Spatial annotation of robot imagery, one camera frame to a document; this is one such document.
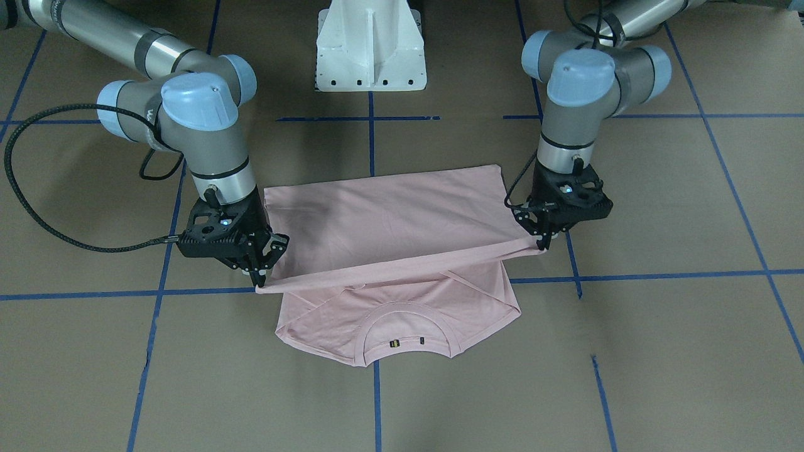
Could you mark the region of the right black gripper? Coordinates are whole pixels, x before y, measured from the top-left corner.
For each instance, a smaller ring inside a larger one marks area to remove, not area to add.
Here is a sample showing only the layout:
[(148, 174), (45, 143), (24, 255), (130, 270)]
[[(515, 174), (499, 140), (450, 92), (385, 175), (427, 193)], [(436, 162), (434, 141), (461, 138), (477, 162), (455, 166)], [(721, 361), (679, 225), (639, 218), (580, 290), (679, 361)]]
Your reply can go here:
[(254, 286), (262, 287), (270, 271), (289, 249), (290, 238), (273, 232), (258, 188), (235, 206), (242, 212), (236, 223), (234, 262), (238, 269), (249, 275)]

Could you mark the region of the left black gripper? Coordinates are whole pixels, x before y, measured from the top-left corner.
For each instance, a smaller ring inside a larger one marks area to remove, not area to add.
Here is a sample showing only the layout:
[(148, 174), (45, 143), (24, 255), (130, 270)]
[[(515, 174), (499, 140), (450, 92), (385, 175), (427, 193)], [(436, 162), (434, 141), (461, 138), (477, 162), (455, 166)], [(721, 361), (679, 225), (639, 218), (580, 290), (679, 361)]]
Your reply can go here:
[(511, 211), (516, 222), (535, 239), (537, 248), (548, 250), (561, 229), (553, 221), (559, 211), (559, 198), (549, 184), (546, 168), (540, 163), (534, 164), (531, 194), (525, 203), (512, 204)]

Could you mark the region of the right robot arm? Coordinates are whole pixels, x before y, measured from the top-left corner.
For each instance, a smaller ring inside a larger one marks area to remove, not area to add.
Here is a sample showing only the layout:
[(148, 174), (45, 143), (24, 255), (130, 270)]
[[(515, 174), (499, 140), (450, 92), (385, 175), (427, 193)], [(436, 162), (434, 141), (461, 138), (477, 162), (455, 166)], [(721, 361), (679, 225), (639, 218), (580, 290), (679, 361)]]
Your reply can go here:
[[(112, 81), (93, 103), (53, 107), (24, 120), (6, 143), (3, 166), (12, 192), (42, 229), (77, 248), (121, 254), (157, 244), (175, 244), (188, 258), (215, 259), (262, 287), (289, 246), (265, 215), (239, 108), (256, 95), (258, 81), (238, 55), (209, 55), (174, 34), (141, 22), (104, 1), (3, 1), (2, 29), (37, 26), (88, 45), (129, 66), (143, 81)], [(18, 186), (13, 151), (29, 127), (49, 116), (92, 110), (117, 137), (178, 155), (198, 192), (187, 226), (117, 248), (86, 244), (59, 232), (37, 214)]]

